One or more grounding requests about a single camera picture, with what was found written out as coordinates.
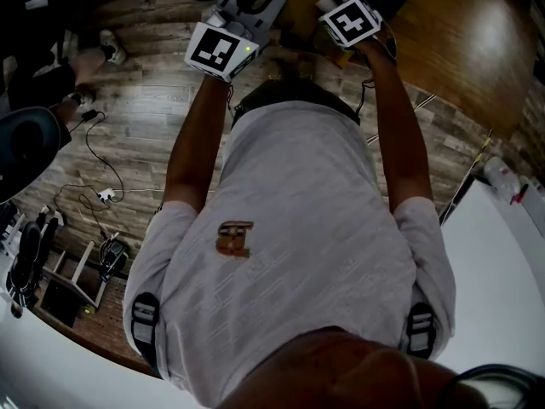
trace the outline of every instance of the black strap buckle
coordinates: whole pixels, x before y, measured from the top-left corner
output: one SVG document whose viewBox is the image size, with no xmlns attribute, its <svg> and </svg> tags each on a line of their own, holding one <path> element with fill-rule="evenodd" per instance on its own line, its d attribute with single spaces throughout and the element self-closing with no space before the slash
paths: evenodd
<svg viewBox="0 0 545 409">
<path fill-rule="evenodd" d="M 159 321 L 159 300 L 149 292 L 133 302 L 130 331 L 142 357 L 158 373 L 155 350 L 155 326 Z"/>
<path fill-rule="evenodd" d="M 433 309 L 429 304 L 420 302 L 412 307 L 407 323 L 408 354 L 422 359 L 429 359 L 432 355 L 437 337 L 437 332 L 433 327 L 433 318 Z"/>
</svg>

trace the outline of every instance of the hand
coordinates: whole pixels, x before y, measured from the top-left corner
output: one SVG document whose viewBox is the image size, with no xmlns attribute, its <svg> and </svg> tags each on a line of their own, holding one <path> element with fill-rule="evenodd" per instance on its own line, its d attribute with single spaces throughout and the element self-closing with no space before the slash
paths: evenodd
<svg viewBox="0 0 545 409">
<path fill-rule="evenodd" d="M 364 55 L 369 63 L 373 60 L 386 58 L 390 60 L 390 56 L 386 51 L 387 48 L 387 33 L 384 29 L 381 29 L 376 35 L 376 38 L 370 37 L 365 39 L 361 43 L 357 43 L 354 47 Z"/>
</svg>

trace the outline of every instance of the power adapter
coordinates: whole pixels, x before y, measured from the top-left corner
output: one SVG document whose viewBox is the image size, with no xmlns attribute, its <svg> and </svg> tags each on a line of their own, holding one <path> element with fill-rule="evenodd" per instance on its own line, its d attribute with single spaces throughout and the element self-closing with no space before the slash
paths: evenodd
<svg viewBox="0 0 545 409">
<path fill-rule="evenodd" d="M 112 201 L 112 199 L 116 196 L 116 194 L 113 192 L 113 189 L 111 189 L 110 187 L 106 188 L 104 191 L 101 191 L 99 192 L 98 194 L 96 194 L 96 196 L 99 198 L 99 200 L 106 204 L 106 202 L 109 200 L 109 201 Z"/>
<path fill-rule="evenodd" d="M 82 113 L 82 120 L 85 122 L 88 122 L 92 120 L 93 118 L 96 118 L 96 116 L 100 113 L 100 111 L 96 111 L 95 109 L 91 109 L 90 111 Z"/>
</svg>

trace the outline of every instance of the foot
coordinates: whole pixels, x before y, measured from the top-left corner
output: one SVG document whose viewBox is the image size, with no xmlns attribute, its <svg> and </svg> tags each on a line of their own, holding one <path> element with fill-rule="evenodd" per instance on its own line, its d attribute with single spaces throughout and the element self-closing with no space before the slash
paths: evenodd
<svg viewBox="0 0 545 409">
<path fill-rule="evenodd" d="M 100 31 L 100 46 L 110 46 L 114 48 L 113 55 L 110 59 L 106 60 L 107 62 L 111 62 L 115 65 L 121 65 L 127 59 L 127 52 L 121 46 L 118 38 L 112 31 L 107 29 Z"/>
<path fill-rule="evenodd" d="M 271 59 L 263 68 L 265 80 L 284 80 L 284 63 L 278 59 Z"/>
<path fill-rule="evenodd" d="M 297 62 L 297 72 L 299 78 L 305 78 L 313 81 L 316 75 L 316 63 L 310 56 L 301 55 Z"/>
<path fill-rule="evenodd" d="M 83 86 L 77 86 L 68 97 L 75 100 L 80 107 L 89 107 L 95 102 L 95 95 Z"/>
</svg>

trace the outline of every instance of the power strip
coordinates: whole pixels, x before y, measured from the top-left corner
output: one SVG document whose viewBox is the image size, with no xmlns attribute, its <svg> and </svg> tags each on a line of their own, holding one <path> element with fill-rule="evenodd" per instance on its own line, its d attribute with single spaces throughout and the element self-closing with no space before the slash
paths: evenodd
<svg viewBox="0 0 545 409">
<path fill-rule="evenodd" d="M 102 203 L 106 204 L 108 200 L 112 201 L 112 199 L 116 196 L 116 194 L 113 192 L 113 189 L 108 187 L 104 191 L 101 191 L 100 193 L 98 193 L 97 196 Z"/>
</svg>

